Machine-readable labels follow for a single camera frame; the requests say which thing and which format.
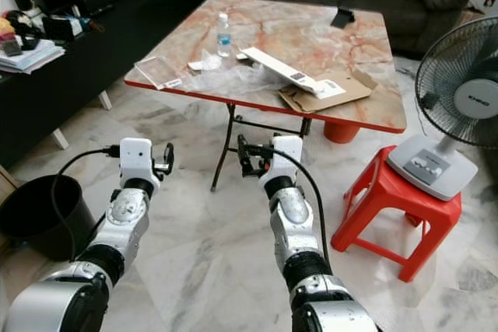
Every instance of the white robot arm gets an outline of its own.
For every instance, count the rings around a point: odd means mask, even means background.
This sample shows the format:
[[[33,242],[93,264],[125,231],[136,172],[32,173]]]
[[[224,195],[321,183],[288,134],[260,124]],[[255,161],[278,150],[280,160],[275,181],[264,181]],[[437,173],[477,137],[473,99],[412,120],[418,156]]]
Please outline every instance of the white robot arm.
[[[174,162],[155,165],[152,142],[126,138],[120,144],[121,190],[115,190],[95,239],[64,270],[28,287],[12,304],[4,332],[96,332],[110,294],[136,258],[149,227],[149,201]]]
[[[296,187],[297,167],[272,150],[300,161],[302,140],[275,136],[268,147],[238,138],[243,176],[259,176],[271,213],[275,258],[286,280],[293,311],[293,332],[378,332],[375,322],[332,274],[313,232],[313,211]],[[263,158],[254,170],[250,156]]]

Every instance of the fan base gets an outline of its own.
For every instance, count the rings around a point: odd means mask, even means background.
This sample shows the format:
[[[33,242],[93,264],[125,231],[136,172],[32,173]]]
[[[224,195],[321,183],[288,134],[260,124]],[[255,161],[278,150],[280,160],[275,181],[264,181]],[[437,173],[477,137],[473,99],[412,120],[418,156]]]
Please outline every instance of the fan base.
[[[413,136],[391,152],[388,165],[419,189],[450,201],[472,180],[478,168],[460,152],[445,152],[438,145],[426,136]]]

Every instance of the electric fan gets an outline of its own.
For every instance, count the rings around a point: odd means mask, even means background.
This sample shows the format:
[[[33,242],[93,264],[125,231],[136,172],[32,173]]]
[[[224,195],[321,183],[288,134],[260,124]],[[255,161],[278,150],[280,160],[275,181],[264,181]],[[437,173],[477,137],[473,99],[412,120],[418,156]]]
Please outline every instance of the electric fan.
[[[498,148],[498,17],[479,19],[439,39],[422,60],[416,98],[445,137],[416,135],[398,146],[388,164],[407,181],[443,201],[477,173],[456,150],[458,141]]]

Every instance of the red table edge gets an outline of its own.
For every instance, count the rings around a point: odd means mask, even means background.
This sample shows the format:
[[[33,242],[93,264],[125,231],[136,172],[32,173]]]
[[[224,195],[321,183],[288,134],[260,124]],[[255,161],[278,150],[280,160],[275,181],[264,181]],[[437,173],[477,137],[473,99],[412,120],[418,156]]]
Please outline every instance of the red table edge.
[[[291,116],[305,117],[305,118],[310,118],[313,120],[320,120],[320,121],[324,121],[324,122],[341,124],[341,125],[345,125],[345,126],[369,128],[371,130],[389,132],[392,134],[402,134],[406,130],[406,128],[389,128],[389,127],[375,125],[375,124],[366,124],[364,122],[343,120],[343,119],[339,119],[339,118],[330,118],[330,117],[321,116],[320,114],[315,114],[315,113],[301,113],[301,112],[296,112],[295,110],[292,110],[292,109],[268,107],[266,105],[248,103],[246,101],[239,101],[239,100],[234,100],[234,99],[224,99],[224,98],[221,98],[218,96],[206,95],[204,93],[187,92],[187,91],[182,91],[180,89],[161,89],[161,90],[158,90],[154,86],[147,85],[145,83],[129,81],[127,79],[124,79],[124,83],[128,86],[138,87],[140,89],[151,89],[152,91],[160,91],[163,93],[175,93],[177,95],[196,97],[199,99],[217,101],[219,103],[235,104],[235,105],[239,105],[241,107],[249,107],[249,108],[254,108],[254,109],[259,109],[259,110],[267,110],[269,112],[284,113],[284,114],[289,114]]]

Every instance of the water bottle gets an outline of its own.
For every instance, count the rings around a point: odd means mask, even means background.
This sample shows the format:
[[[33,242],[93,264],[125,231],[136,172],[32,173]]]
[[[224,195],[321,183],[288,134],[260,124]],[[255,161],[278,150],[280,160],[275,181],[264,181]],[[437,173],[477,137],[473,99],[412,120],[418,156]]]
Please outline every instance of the water bottle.
[[[218,55],[222,58],[230,56],[232,47],[232,36],[230,35],[230,25],[228,15],[220,13],[218,18]]]

